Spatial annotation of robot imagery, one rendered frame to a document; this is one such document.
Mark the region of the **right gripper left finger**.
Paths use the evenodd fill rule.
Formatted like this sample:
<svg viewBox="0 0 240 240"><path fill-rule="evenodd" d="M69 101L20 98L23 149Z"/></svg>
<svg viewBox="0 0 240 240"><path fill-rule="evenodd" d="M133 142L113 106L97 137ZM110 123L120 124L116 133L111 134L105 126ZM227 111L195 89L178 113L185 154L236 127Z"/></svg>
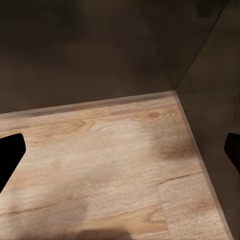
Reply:
<svg viewBox="0 0 240 240"><path fill-rule="evenodd" d="M0 138L0 193L26 153L22 133Z"/></svg>

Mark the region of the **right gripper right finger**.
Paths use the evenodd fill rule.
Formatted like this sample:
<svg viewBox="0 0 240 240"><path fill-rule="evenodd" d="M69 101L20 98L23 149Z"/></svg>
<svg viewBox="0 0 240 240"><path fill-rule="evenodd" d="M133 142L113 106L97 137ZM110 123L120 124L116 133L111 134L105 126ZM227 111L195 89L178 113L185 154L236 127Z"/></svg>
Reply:
<svg viewBox="0 0 240 240"><path fill-rule="evenodd" d="M240 173L240 135L229 133L227 135L224 151Z"/></svg>

